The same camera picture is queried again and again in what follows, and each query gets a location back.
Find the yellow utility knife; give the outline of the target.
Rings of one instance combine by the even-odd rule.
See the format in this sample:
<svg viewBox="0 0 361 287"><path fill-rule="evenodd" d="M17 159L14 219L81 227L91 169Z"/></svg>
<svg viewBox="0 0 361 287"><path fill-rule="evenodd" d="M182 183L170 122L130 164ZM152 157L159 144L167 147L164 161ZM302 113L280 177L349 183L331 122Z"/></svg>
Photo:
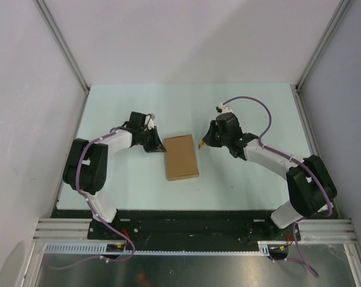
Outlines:
<svg viewBox="0 0 361 287"><path fill-rule="evenodd" d="M199 144L198 144L198 149L201 149L202 147L205 147L207 144L205 143L205 142L200 142Z"/></svg>

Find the brown cardboard express box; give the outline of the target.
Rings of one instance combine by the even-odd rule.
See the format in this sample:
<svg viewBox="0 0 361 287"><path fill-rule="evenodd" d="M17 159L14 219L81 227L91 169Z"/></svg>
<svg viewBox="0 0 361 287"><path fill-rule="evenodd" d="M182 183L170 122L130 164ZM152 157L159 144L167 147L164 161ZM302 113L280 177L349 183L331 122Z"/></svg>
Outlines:
<svg viewBox="0 0 361 287"><path fill-rule="evenodd" d="M192 135L164 139L166 148L166 175L168 181L199 177Z"/></svg>

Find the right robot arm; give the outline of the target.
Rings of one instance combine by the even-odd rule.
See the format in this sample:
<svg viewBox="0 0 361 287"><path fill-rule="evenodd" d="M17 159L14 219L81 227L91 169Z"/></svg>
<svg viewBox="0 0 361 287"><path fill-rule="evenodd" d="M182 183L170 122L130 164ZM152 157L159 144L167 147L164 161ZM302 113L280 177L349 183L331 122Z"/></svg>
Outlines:
<svg viewBox="0 0 361 287"><path fill-rule="evenodd" d="M203 146L228 148L234 158L259 164L281 176L287 182L289 200L274 210L265 224L265 234L278 240L286 234L289 225L309 218L322 207L332 213L332 200L337 190L323 160L317 155L297 157L268 145L260 145L259 138L244 133L238 118L232 113L219 114L210 122Z"/></svg>

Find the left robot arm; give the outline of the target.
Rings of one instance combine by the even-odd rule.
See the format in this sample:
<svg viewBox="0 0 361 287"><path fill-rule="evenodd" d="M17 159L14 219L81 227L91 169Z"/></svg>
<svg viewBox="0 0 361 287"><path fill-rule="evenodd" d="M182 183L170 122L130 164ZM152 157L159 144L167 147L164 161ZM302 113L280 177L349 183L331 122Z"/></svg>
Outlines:
<svg viewBox="0 0 361 287"><path fill-rule="evenodd" d="M120 235L121 224L114 220L117 208L106 191L106 177L110 158L125 149L140 145L147 153L166 152L153 114L132 112L119 127L92 141L75 139L63 171L62 180L84 197L93 218L102 222L100 231L109 239Z"/></svg>

